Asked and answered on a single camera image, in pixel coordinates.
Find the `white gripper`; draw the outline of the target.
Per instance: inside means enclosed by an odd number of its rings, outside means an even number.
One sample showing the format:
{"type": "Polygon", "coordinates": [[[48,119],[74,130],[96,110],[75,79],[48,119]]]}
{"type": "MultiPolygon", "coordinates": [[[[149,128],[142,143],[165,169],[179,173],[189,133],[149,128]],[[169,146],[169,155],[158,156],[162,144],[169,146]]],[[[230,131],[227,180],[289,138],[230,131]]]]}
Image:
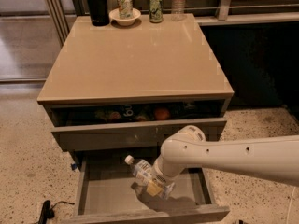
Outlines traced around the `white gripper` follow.
{"type": "Polygon", "coordinates": [[[143,171],[142,175],[145,181],[149,181],[147,185],[147,193],[150,196],[156,196],[163,190],[156,183],[152,182],[151,179],[164,186],[168,186],[175,181],[174,177],[164,175],[162,171],[159,169],[157,163],[153,164],[151,172],[143,171]]]}

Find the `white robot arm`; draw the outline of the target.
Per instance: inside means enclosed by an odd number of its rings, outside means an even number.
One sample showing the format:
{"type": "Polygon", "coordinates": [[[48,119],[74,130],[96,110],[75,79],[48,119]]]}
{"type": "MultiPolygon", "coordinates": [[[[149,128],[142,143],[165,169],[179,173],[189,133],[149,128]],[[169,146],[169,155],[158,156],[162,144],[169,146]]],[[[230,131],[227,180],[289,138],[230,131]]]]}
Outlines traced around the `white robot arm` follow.
{"type": "Polygon", "coordinates": [[[164,140],[147,185],[162,193],[187,168],[209,168],[299,186],[299,136],[207,141],[196,126],[186,126],[164,140]]]}

